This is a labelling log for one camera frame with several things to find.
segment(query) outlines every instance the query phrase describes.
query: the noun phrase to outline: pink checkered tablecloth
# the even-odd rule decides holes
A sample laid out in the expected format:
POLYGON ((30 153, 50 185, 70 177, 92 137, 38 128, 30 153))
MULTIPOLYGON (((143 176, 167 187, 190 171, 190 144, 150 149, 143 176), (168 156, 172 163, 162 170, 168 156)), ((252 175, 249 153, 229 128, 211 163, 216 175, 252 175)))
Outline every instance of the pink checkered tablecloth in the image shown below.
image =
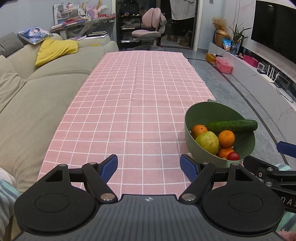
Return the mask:
POLYGON ((61 163, 78 168, 116 154, 108 185, 118 197, 179 196, 190 184, 179 164, 189 152, 184 114, 208 99, 214 97, 182 53, 107 53, 66 111, 38 178, 61 163))

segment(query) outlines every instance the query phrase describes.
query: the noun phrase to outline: pink box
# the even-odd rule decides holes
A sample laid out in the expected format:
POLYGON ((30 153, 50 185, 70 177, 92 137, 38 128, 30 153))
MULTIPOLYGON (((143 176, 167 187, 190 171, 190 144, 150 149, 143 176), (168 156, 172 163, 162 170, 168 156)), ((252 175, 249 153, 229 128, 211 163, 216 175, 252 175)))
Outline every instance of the pink box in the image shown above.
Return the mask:
POLYGON ((232 66, 230 65, 230 62, 227 59, 222 57, 216 58, 215 66, 217 67, 217 69, 219 69, 222 73, 225 73, 225 74, 230 74, 232 70, 232 66))
POLYGON ((251 56, 244 55, 244 61, 246 61, 248 64, 252 65, 253 67, 258 67, 259 61, 257 59, 254 59, 251 56))
POLYGON ((106 13, 104 13, 104 14, 98 14, 98 18, 106 18, 106 17, 107 17, 106 13))

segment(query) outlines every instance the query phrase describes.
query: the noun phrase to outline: pink chair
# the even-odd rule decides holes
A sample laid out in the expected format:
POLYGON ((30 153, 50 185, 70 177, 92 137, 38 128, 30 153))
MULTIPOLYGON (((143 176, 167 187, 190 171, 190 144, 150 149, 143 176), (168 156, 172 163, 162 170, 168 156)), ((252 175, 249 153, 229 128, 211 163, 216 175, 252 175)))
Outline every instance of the pink chair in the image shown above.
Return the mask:
MULTIPOLYGON (((135 30, 131 34, 132 36, 140 39, 154 39, 153 47, 157 47, 157 38, 161 37, 161 34, 165 31, 165 25, 167 23, 164 15, 161 13, 160 8, 150 8, 142 17, 143 24, 148 28, 155 28, 155 31, 149 30, 135 30)), ((151 46, 138 46, 134 49, 137 50, 152 50, 151 46)))

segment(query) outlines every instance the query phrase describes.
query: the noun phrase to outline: cherry tomato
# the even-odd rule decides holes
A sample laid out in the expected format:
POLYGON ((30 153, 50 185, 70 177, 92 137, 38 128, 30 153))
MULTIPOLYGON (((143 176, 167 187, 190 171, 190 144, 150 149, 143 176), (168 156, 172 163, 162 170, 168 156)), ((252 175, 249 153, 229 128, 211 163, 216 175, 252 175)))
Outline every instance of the cherry tomato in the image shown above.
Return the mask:
POLYGON ((239 159, 239 154, 237 154, 236 152, 231 152, 227 155, 227 160, 229 161, 238 161, 239 159))

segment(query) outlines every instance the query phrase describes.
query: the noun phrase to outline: floor stripe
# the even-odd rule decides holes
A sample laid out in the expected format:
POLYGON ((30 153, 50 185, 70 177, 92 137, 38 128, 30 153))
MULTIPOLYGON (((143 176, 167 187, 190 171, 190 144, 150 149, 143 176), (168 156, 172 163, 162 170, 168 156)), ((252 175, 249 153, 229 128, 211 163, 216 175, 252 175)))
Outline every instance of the floor stripe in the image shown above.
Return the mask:
MULTIPOLYGON (((243 95, 242 92, 240 92, 240 90, 225 76, 223 75, 223 73, 217 69, 214 65, 211 65, 215 70, 217 70, 224 79, 227 80, 227 82, 229 84, 231 84, 231 86, 239 93, 239 95, 245 100, 245 102, 250 106, 250 108, 254 111, 254 113, 256 114, 256 116, 258 117, 258 119, 261 121, 261 123, 264 125, 265 129, 267 130, 268 134, 270 135, 271 139, 273 140, 273 142, 275 143, 275 145, 277 145, 277 141, 274 137, 274 135, 272 134, 272 132, 270 131, 270 129, 268 128, 268 126, 266 125, 266 123, 264 122, 264 120, 262 119, 262 117, 259 115, 259 113, 255 110, 255 108, 252 106, 252 104, 247 100, 247 98, 243 95)), ((280 153, 281 157, 283 158, 283 161, 285 164, 289 165, 286 157, 284 156, 284 154, 280 153)))

